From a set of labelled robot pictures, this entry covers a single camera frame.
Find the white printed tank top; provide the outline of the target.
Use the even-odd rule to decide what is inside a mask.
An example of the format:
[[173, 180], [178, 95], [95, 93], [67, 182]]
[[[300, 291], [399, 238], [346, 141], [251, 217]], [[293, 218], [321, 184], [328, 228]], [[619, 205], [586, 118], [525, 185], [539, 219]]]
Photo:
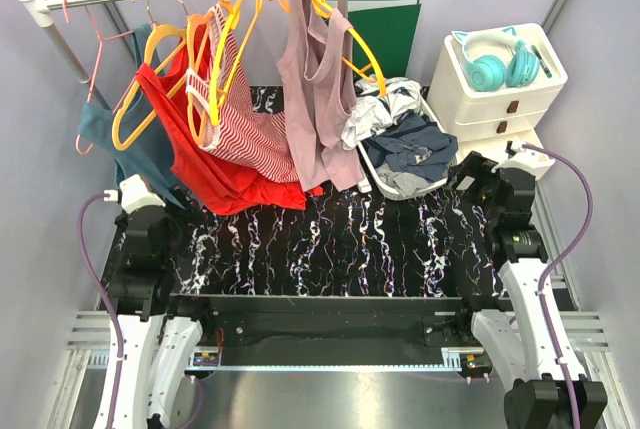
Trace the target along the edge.
[[422, 85], [406, 77], [387, 79], [384, 96], [376, 83], [364, 79], [356, 81], [354, 89], [356, 105], [341, 134], [345, 150], [355, 149], [359, 142], [398, 124], [404, 113], [424, 112]]

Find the yellow-orange plastic hanger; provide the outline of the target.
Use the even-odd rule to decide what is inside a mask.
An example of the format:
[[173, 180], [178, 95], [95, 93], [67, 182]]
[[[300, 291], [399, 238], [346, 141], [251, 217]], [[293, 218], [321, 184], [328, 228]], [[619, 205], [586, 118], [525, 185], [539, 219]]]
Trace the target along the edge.
[[237, 28], [241, 18], [241, 5], [244, 0], [219, 0], [222, 7], [227, 10], [228, 17], [223, 28], [219, 31], [219, 41], [213, 59], [211, 77], [209, 81], [209, 107], [208, 115], [211, 124], [218, 127], [221, 124], [221, 106], [226, 102], [233, 79], [242, 62], [242, 56], [248, 40], [253, 32], [257, 19], [263, 9], [264, 0], [255, 0], [254, 16], [246, 31], [244, 39], [235, 55], [227, 50], [229, 36]]

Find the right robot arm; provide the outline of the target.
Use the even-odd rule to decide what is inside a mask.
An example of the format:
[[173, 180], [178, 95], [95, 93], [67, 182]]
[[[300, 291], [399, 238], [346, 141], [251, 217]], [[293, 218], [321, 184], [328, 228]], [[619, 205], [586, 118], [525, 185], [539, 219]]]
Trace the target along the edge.
[[494, 300], [469, 303], [454, 320], [466, 345], [481, 344], [505, 390], [510, 428], [594, 428], [604, 414], [604, 385], [590, 380], [562, 322], [550, 275], [558, 265], [532, 223], [536, 177], [472, 151], [449, 171], [447, 186], [485, 214], [485, 251], [514, 314]]

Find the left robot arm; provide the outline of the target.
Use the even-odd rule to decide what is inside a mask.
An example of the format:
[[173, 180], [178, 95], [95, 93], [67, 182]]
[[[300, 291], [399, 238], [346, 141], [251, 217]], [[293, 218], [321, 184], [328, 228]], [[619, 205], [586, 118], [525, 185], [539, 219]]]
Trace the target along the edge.
[[167, 428], [196, 345], [215, 335], [202, 311], [170, 306], [182, 237], [176, 206], [138, 175], [108, 191], [124, 211], [125, 240], [113, 279], [102, 291], [110, 316], [110, 347], [97, 428]]

